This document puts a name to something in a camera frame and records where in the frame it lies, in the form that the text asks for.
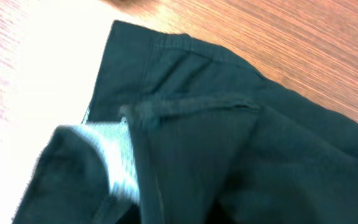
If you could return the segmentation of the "black t-shirt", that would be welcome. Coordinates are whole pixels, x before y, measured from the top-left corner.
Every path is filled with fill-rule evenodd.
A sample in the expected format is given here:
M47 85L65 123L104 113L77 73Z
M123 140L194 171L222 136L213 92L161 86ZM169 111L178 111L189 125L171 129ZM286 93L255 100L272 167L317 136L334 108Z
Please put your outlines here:
M224 47L115 21L14 223L358 223L358 124Z

